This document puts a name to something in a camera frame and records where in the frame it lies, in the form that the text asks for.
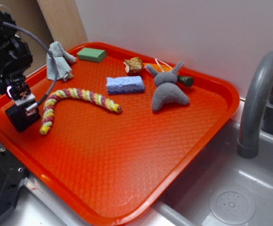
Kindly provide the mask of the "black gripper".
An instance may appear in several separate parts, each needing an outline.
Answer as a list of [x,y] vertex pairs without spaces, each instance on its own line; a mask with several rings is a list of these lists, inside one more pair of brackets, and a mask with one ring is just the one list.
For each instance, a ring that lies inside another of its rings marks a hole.
[[0,95],[14,100],[24,116],[39,114],[35,95],[25,82],[24,71],[31,66],[33,56],[27,43],[19,36],[0,38]]

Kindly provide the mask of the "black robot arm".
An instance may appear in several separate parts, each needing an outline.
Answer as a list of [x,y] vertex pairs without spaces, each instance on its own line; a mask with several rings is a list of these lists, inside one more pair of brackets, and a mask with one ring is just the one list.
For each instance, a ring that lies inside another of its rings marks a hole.
[[9,13],[0,10],[0,95],[6,94],[22,116],[31,118],[39,110],[38,107],[27,110],[36,101],[24,72],[31,66],[33,56],[18,29],[6,23],[16,25]]

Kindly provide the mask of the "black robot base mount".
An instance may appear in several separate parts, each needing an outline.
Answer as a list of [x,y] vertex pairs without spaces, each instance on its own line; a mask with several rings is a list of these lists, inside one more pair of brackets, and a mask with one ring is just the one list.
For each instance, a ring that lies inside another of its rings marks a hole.
[[0,222],[17,206],[27,175],[25,166],[6,148],[0,149]]

